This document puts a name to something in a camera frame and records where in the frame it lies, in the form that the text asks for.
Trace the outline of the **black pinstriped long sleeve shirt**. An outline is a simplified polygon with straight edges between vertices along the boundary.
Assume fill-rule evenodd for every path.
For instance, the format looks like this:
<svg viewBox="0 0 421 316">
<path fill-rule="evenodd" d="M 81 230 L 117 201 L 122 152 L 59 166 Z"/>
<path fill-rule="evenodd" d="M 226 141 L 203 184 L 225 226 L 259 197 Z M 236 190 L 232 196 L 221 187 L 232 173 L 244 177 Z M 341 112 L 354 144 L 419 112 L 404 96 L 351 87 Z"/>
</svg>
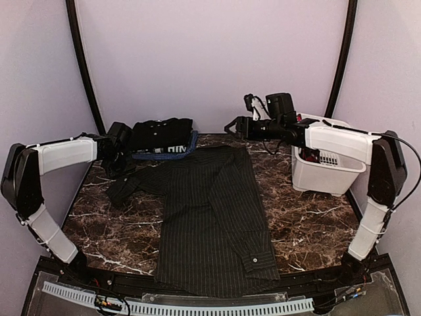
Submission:
<svg viewBox="0 0 421 316">
<path fill-rule="evenodd" d="M 144 167 L 119 178 L 107 196 L 121 205 L 139 191 L 164 198 L 157 282 L 217 298 L 278 285 L 268 221 L 244 147 L 202 147 Z"/>
</svg>

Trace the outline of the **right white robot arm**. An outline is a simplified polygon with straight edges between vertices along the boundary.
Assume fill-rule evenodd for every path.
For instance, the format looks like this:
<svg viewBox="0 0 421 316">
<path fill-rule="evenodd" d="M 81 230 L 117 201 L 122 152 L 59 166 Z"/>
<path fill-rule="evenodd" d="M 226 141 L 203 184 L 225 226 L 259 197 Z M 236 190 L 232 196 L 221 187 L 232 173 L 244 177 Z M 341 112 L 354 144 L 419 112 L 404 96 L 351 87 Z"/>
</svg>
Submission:
<svg viewBox="0 0 421 316">
<path fill-rule="evenodd" d="M 369 256 L 400 206 L 397 198 L 407 179 L 404 140 L 396 133 L 367 132 L 340 120 L 301 114 L 263 120 L 237 117 L 224 130 L 246 140 L 290 145 L 292 185 L 297 191 L 340 196 L 358 175 L 369 171 L 366 209 L 347 250 L 356 261 Z"/>
</svg>

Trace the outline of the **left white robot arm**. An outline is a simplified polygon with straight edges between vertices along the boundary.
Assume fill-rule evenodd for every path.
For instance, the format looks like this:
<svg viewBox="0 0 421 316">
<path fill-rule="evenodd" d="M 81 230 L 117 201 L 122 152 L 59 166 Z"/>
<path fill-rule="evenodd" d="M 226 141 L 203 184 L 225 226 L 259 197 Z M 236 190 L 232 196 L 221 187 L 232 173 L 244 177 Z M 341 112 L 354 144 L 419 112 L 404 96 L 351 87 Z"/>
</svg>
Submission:
<svg viewBox="0 0 421 316">
<path fill-rule="evenodd" d="M 100 161 L 108 177 L 114 178 L 130 169 L 129 132 L 109 132 L 104 136 L 83 133 L 73 138 L 43 144 L 11 146 L 1 179 L 1 193 L 36 241 L 68 265 L 66 274 L 79 287 L 93 281 L 85 267 L 86 255 L 63 232 L 57 217 L 45 199 L 47 180 L 52 172 L 74 165 Z"/>
</svg>

